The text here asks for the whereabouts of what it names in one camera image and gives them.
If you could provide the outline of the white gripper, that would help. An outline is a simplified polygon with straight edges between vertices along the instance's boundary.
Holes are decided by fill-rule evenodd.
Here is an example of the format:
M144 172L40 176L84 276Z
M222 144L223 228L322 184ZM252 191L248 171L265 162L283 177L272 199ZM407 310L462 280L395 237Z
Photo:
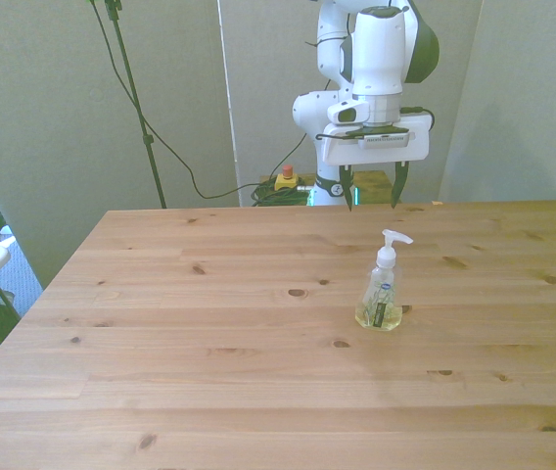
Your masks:
M400 121L383 127L361 124L328 124L319 134L319 159L325 165L340 165L340 184L351 211L353 171L351 165L395 163L391 206L400 201L409 162L424 160L429 154L431 115L402 115Z

